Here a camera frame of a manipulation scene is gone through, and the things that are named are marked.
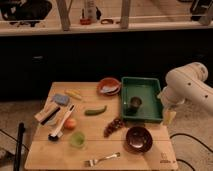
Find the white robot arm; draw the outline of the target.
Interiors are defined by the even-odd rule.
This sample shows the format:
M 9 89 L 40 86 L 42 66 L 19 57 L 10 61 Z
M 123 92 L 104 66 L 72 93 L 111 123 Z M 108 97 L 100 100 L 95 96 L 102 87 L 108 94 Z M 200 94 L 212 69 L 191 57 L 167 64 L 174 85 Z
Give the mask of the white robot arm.
M 175 108 L 190 100 L 213 114 L 213 88 L 205 84 L 207 67 L 200 62 L 170 70 L 165 77 L 166 86 L 157 95 L 163 105 L 163 124 L 169 125 L 176 116 Z

